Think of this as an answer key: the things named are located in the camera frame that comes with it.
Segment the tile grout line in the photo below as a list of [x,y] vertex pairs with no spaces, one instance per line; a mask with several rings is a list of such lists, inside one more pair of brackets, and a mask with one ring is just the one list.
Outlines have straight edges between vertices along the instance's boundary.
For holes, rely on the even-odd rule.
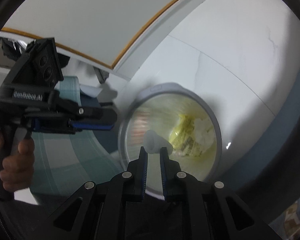
[[174,39],[176,39],[177,41],[181,41],[182,43],[184,43],[184,44],[186,44],[186,45],[188,45],[188,46],[190,46],[191,48],[193,48],[193,49],[195,49],[195,50],[197,50],[197,51],[199,51],[200,53],[202,53],[202,54],[204,54],[204,55],[206,55],[208,58],[210,58],[210,59],[212,59],[214,62],[216,62],[216,63],[218,63],[220,66],[222,66],[222,67],[224,67],[227,71],[229,71],[232,75],[234,75],[237,79],[239,79],[247,88],[249,88],[260,100],[261,100],[261,102],[269,109],[269,111],[275,116],[275,114],[271,111],[271,109],[267,106],[267,104],[250,88],[250,87],[248,87],[248,85],[246,84],[246,83],[244,83],[240,78],[238,78],[234,73],[232,73],[229,69],[227,69],[225,66],[223,66],[221,63],[219,63],[218,61],[216,61],[215,59],[213,59],[212,57],[210,57],[209,55],[207,55],[207,54],[205,54],[204,52],[202,52],[201,50],[198,50],[197,48],[195,48],[195,47],[193,47],[193,46],[191,46],[190,44],[188,44],[188,43],[185,43],[184,41],[182,41],[182,40],[179,40],[179,39],[177,39],[177,38],[175,38],[175,37],[173,37],[173,36],[171,36],[170,34],[168,34],[168,36],[169,37],[171,37],[171,38],[174,38]]

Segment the blue surface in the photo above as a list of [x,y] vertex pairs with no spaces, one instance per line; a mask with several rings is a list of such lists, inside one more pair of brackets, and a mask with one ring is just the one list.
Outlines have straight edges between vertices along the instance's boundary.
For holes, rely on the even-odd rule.
[[246,183],[254,180],[277,155],[296,125],[299,116],[300,70],[286,102],[271,125],[250,151],[221,175],[219,180],[223,181],[233,190],[237,190]]

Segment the white tile floor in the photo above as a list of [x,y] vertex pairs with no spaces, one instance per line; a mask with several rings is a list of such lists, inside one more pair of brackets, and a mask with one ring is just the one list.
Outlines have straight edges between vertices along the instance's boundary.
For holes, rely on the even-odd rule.
[[124,113],[141,90],[163,82],[194,91],[220,124],[221,174],[270,125],[299,68],[300,21],[281,0],[206,0],[153,51],[115,103]]

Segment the human hand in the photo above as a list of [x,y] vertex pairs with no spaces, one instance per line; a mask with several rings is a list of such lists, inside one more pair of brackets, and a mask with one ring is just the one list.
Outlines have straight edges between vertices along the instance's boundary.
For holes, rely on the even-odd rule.
[[[3,144],[4,140],[0,132],[0,148]],[[18,144],[18,153],[3,159],[2,166],[4,169],[0,171],[0,179],[5,190],[14,192],[30,186],[34,172],[33,151],[34,141],[24,139]]]

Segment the triangular cutout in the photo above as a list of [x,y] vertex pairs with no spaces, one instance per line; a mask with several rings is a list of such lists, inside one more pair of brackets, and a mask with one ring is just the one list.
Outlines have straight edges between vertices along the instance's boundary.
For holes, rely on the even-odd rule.
[[82,198],[77,198],[54,222],[53,225],[65,231],[71,231],[77,217]]
[[235,228],[241,231],[251,227],[254,220],[233,200],[231,197],[226,197],[226,201],[235,224]]

